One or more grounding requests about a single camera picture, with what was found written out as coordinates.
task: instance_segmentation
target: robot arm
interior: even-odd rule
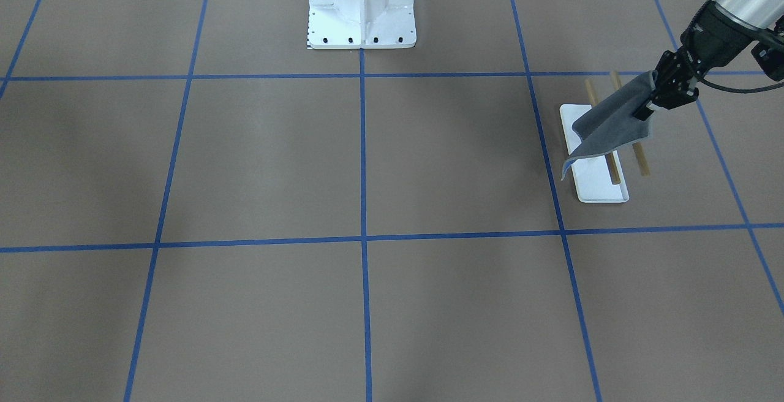
[[[659,108],[673,109],[696,101],[697,83],[738,93],[781,87],[731,89],[709,83],[705,74],[728,65],[757,41],[752,54],[759,66],[773,80],[784,79],[784,0],[708,0],[680,41],[683,47],[677,52],[666,51],[661,56],[655,89],[650,101],[636,110],[638,119],[647,119]]]

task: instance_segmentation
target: wooden stick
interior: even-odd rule
[[[586,91],[588,91],[588,100],[590,101],[590,105],[593,108],[599,104],[599,97],[596,95],[594,83],[589,78],[586,79]],[[616,157],[613,155],[613,153],[605,154],[605,162],[607,162],[607,170],[610,171],[610,180],[612,183],[616,185],[621,184],[621,174],[618,171]]]
[[[618,75],[618,72],[614,70],[614,72],[610,73],[610,78],[612,79],[613,86],[616,87],[616,91],[621,89],[621,76]],[[635,157],[638,160],[638,167],[639,173],[642,176],[649,176],[650,175],[650,167],[647,165],[647,157],[645,156],[645,150],[642,147],[642,144],[636,142],[632,145],[632,148],[635,149]]]

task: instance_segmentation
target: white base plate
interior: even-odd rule
[[[414,9],[388,9],[372,23],[361,41],[359,23],[345,20],[335,10],[311,8],[307,21],[307,47],[313,50],[356,50],[356,48],[411,48],[417,44]]]
[[[566,148],[569,154],[582,143],[580,137],[571,129],[571,125],[583,114],[590,111],[590,104],[563,104],[560,106],[560,122],[566,137]],[[621,170],[618,151],[613,151],[621,175],[621,184],[613,184],[607,160],[604,156],[592,159],[580,159],[571,165],[571,173],[575,179],[577,198],[583,203],[625,203],[629,201],[629,190]]]

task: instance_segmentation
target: wire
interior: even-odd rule
[[[692,17],[692,21],[689,22],[688,27],[686,28],[686,32],[688,33],[687,39],[689,42],[688,45],[686,44],[686,42],[684,42],[684,47],[685,47],[684,62],[686,62],[686,66],[688,66],[689,71],[695,76],[695,78],[697,78],[697,81],[705,84],[706,86],[709,86],[710,88],[724,91],[726,93],[734,93],[734,94],[756,94],[756,93],[764,93],[767,91],[772,91],[773,89],[784,88],[784,82],[776,83],[769,86],[760,86],[759,88],[750,88],[750,89],[731,88],[730,86],[722,86],[719,85],[718,83],[713,83],[697,72],[697,70],[694,67],[694,63],[692,61],[692,53],[691,51],[689,51],[689,48],[691,48],[692,37],[694,36],[694,27],[695,25],[697,25],[697,20],[703,16],[703,13],[705,13],[705,10],[708,8],[708,5],[710,5],[711,2],[713,2],[713,0],[707,0],[703,4],[703,6],[699,8],[697,13],[694,14],[694,17]]]

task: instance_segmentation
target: gray cloth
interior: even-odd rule
[[[641,73],[577,119],[571,128],[582,143],[563,163],[561,180],[566,178],[569,167],[579,159],[604,156],[650,136],[650,117],[639,120],[633,114],[650,98],[654,81],[655,72],[652,70]]]

